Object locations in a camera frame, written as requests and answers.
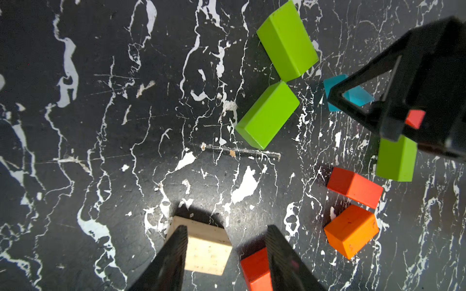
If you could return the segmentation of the red block small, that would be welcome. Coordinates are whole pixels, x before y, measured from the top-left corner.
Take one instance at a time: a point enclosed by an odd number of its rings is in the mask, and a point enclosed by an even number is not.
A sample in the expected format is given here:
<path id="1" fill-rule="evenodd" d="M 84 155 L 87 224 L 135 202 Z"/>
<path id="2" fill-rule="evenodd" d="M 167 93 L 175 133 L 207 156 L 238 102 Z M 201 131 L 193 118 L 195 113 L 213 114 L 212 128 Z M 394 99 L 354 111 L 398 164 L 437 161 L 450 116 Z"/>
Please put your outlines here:
<path id="1" fill-rule="evenodd" d="M 414 129 L 419 129 L 422 125 L 426 112 L 423 110 L 411 109 L 405 119 L 405 124 Z"/>

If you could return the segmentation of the green block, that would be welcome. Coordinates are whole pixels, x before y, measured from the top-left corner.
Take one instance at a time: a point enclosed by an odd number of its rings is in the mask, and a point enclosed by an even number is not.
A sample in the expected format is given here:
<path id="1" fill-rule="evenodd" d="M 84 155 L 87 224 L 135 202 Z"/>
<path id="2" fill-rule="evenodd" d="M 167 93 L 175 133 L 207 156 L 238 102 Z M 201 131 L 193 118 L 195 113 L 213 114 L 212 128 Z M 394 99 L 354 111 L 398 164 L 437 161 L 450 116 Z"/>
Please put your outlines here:
<path id="1" fill-rule="evenodd" d="M 398 182 L 412 182 L 416 155 L 417 143 L 403 135 L 397 142 L 381 138 L 376 175 Z"/>
<path id="2" fill-rule="evenodd" d="M 235 129 L 250 146 L 264 150 L 299 104 L 287 83 L 277 82 L 262 93 Z"/>
<path id="3" fill-rule="evenodd" d="M 292 1 L 269 15 L 257 30 L 257 36 L 284 82 L 301 77 L 319 61 Z"/>

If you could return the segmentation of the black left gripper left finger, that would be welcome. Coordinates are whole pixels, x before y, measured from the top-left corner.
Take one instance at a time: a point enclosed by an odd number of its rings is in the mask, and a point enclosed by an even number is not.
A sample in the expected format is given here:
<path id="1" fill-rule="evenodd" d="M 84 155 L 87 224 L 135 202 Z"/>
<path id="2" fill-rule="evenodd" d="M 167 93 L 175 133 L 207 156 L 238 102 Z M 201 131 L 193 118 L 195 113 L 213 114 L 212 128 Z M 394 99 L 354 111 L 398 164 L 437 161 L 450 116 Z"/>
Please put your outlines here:
<path id="1" fill-rule="evenodd" d="M 129 291 L 180 291 L 187 248 L 188 228 L 180 225 Z"/>

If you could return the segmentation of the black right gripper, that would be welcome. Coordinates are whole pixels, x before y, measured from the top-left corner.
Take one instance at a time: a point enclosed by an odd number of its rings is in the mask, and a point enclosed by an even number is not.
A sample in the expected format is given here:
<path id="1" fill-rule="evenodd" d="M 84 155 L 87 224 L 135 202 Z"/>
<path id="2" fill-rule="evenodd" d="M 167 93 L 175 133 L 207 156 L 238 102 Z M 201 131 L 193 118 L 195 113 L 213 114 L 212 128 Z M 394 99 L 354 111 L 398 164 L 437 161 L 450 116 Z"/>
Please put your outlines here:
<path id="1" fill-rule="evenodd" d="M 368 112 L 345 92 L 390 71 L 381 100 Z M 382 138 L 401 135 L 422 150 L 466 158 L 466 25 L 448 17 L 411 29 L 331 90 L 328 101 Z M 419 129 L 405 124 L 409 111 L 426 112 Z"/>

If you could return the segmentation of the teal triangle block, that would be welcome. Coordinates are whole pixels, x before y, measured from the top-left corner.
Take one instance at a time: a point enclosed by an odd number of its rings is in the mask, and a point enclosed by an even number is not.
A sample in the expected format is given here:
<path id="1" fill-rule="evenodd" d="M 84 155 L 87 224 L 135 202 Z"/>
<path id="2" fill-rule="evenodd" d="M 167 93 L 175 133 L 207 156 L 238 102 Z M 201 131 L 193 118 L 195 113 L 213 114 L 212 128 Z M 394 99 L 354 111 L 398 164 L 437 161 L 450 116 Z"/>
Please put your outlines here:
<path id="1" fill-rule="evenodd" d="M 347 74 L 342 74 L 342 75 L 338 75 L 338 76 L 325 79 L 323 84 L 324 84 L 326 98 L 329 97 L 330 90 L 332 87 L 334 87 L 336 84 L 342 82 L 343 80 L 347 78 L 348 78 Z M 370 93 L 368 93 L 365 89 L 363 89 L 361 86 L 357 86 L 357 87 L 350 89 L 349 91 L 345 92 L 343 96 L 345 99 L 349 100 L 351 103 L 357 106 L 360 106 L 360 107 L 374 101 L 374 97 Z"/>

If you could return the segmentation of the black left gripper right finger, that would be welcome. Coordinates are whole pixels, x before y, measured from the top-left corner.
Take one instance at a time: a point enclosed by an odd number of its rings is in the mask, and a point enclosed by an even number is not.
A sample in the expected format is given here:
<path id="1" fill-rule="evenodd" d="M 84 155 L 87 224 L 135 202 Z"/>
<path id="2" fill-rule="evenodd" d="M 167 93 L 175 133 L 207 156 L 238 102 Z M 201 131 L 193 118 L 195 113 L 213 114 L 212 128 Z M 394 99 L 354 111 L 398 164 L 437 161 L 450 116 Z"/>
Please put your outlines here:
<path id="1" fill-rule="evenodd" d="M 275 291 L 324 291 L 298 254 L 275 225 L 268 225 L 265 238 L 271 282 Z"/>

